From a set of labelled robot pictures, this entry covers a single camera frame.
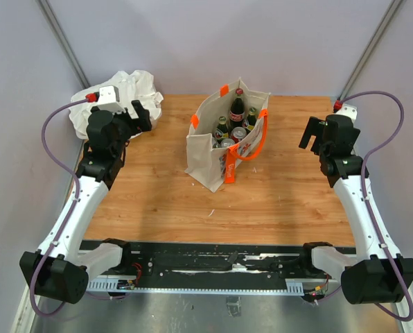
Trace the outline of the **purple soda can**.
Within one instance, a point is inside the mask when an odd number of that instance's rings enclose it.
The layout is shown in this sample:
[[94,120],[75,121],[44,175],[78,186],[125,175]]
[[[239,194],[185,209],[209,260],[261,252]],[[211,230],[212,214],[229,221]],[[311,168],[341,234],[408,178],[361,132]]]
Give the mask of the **purple soda can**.
[[230,146],[233,146],[235,144],[235,141],[231,138],[225,138],[220,142],[220,147],[221,148],[227,148]]

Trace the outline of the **white crumpled cloth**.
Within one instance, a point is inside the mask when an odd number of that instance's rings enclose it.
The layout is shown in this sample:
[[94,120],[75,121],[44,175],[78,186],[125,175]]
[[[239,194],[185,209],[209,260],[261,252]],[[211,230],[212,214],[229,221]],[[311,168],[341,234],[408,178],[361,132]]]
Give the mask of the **white crumpled cloth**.
[[83,100],[92,92],[97,92],[100,87],[114,85],[118,87],[120,95],[120,105],[97,105],[96,103],[82,103],[70,108],[69,118],[73,124],[76,136],[79,139],[87,139],[86,129],[88,118],[93,107],[101,110],[109,110],[113,114],[120,114],[129,111],[133,117],[135,111],[131,109],[131,101],[139,100],[142,106],[150,113],[152,129],[157,127],[159,118],[162,116],[161,102],[163,96],[155,89],[154,76],[144,70],[136,70],[131,74],[125,71],[118,71],[109,80],[81,90],[71,97],[72,102]]

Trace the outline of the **cola glass bottle red cap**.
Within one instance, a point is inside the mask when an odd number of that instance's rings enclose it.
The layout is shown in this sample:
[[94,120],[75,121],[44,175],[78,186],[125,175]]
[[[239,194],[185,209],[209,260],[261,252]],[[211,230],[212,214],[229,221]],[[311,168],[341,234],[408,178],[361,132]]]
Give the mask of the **cola glass bottle red cap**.
[[245,105],[243,102],[244,91],[242,88],[237,88],[235,93],[235,99],[229,110],[229,123],[232,129],[242,126],[245,113]]

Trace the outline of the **canvas tote bag orange handles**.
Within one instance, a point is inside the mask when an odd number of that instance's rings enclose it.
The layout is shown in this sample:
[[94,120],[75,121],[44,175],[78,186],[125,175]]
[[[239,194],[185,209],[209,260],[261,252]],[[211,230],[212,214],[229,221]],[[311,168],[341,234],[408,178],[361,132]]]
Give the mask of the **canvas tote bag orange handles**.
[[[219,138],[219,120],[229,118],[231,104],[237,97],[243,100],[245,116],[250,108],[255,109],[256,123],[238,141],[233,137]],[[269,98],[270,93],[250,90],[241,79],[206,98],[191,117],[186,136],[186,173],[212,192],[224,183],[233,183],[239,164],[257,158],[262,151],[267,137]]]

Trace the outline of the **right aluminium frame post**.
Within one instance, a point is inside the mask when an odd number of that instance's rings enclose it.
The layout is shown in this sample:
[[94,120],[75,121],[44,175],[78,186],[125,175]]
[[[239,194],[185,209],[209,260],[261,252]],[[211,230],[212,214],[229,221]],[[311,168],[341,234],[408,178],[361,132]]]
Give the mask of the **right aluminium frame post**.
[[392,0],[389,3],[373,35],[371,36],[366,47],[364,48],[364,51],[362,52],[359,60],[356,62],[356,65],[353,68],[353,71],[351,72],[347,82],[342,88],[342,91],[338,96],[339,99],[343,99],[348,96],[349,92],[355,85],[355,82],[357,81],[357,79],[359,79],[363,69],[367,65],[370,57],[376,50],[376,47],[380,44],[380,41],[382,40],[389,26],[392,24],[394,18],[397,16],[399,10],[403,7],[404,4],[405,0]]

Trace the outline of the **red cola can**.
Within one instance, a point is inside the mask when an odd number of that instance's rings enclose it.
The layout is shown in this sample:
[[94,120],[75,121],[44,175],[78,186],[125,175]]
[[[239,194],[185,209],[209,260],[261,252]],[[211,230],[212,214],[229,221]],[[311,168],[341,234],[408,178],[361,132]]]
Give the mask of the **red cola can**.
[[247,131],[240,126],[237,126],[232,129],[230,138],[233,139],[235,143],[242,141],[247,135]]

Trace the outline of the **left aluminium frame post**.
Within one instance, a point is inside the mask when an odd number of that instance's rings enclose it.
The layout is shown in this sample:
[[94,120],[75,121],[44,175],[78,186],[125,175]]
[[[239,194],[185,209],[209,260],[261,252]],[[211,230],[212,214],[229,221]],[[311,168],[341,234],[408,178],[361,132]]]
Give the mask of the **left aluminium frame post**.
[[52,33],[54,34],[60,48],[64,52],[65,58],[67,59],[71,69],[76,75],[79,83],[85,89],[90,86],[89,81],[71,47],[69,41],[54,13],[54,10],[47,0],[36,0],[42,15],[44,16],[46,23],[49,25]]

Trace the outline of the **green bottle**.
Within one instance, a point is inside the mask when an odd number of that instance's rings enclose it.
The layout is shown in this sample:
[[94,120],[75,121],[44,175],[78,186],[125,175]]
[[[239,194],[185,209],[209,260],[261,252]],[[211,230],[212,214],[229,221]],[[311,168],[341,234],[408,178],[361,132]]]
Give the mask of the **green bottle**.
[[226,117],[221,116],[218,118],[218,125],[215,129],[213,136],[218,141],[218,143],[221,143],[224,139],[229,138],[229,129],[227,126]]
[[248,111],[247,117],[243,121],[243,128],[246,130],[247,134],[249,134],[256,125],[257,122],[257,109],[251,107]]

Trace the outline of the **green bottle right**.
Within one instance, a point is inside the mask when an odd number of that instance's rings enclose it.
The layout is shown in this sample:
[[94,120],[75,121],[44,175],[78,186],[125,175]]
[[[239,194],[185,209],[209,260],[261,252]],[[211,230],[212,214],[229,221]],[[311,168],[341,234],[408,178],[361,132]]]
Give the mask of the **green bottle right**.
[[251,107],[248,111],[247,117],[243,121],[243,128],[246,130],[247,134],[249,134],[256,125],[257,122],[257,109]]

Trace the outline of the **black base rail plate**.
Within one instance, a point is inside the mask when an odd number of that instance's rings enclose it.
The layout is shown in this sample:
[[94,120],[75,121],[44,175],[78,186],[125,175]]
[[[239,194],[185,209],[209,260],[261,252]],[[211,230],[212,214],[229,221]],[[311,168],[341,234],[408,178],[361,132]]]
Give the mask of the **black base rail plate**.
[[89,282],[95,299],[123,299],[135,293],[230,296],[300,296],[321,299],[339,288],[327,273],[312,273],[298,246],[245,244],[131,244],[132,265],[110,269]]

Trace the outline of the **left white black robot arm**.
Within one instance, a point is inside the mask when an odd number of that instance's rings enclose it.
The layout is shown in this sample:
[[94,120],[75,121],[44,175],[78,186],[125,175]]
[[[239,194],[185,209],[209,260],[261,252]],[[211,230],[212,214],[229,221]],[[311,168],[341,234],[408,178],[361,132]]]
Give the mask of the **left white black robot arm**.
[[112,269],[123,275],[132,269],[132,249],[127,241],[106,239],[96,249],[78,254],[89,222],[125,164],[130,138],[152,128],[150,113],[141,102],[133,100],[131,106],[136,117],[127,110],[113,113],[94,106],[77,170],[56,162],[71,174],[74,186],[48,236],[35,252],[24,252],[19,260],[32,306],[36,305],[35,296],[75,304],[89,282],[105,271]]

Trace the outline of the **aluminium frame post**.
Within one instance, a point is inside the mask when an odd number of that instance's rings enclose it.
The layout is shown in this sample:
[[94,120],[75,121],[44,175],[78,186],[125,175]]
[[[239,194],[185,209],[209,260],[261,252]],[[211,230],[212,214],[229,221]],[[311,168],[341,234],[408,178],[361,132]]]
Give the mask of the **aluminium frame post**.
[[357,81],[357,79],[359,79],[363,69],[367,65],[370,57],[376,50],[376,47],[380,44],[380,41],[382,40],[389,26],[392,24],[394,18],[397,16],[399,10],[403,7],[404,4],[405,0],[392,0],[389,3],[373,35],[371,36],[366,47],[364,48],[364,51],[362,52],[359,60],[356,62],[356,65],[353,68],[353,71],[351,72],[347,82],[342,88],[342,91],[338,96],[339,99],[343,99],[348,96],[349,92],[355,85],[355,82]]
[[79,83],[85,89],[90,86],[89,81],[71,47],[69,41],[54,13],[54,10],[47,0],[36,0],[42,15],[44,16],[46,23],[49,25],[52,33],[54,34],[60,48],[64,52],[65,58],[67,59],[71,69],[76,75]]

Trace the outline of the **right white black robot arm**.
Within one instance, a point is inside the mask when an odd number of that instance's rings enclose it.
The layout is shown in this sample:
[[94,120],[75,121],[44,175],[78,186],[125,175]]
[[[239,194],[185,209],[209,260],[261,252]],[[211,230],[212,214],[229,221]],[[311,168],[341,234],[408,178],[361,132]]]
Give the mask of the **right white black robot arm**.
[[337,280],[351,304],[396,303],[413,281],[413,259],[402,256],[376,207],[369,173],[353,152],[360,134],[351,117],[311,117],[299,143],[318,155],[322,173],[346,213],[356,256],[343,255],[326,242],[304,244],[299,270],[308,278],[325,272]]

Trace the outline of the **green bottle left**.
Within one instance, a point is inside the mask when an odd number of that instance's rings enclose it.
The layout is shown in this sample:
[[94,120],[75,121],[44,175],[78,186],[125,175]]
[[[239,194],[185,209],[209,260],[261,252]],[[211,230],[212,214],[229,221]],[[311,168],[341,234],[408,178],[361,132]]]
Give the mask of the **green bottle left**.
[[215,129],[213,136],[218,141],[218,143],[221,143],[224,139],[229,138],[229,129],[227,126],[226,117],[221,116],[218,118],[218,125]]

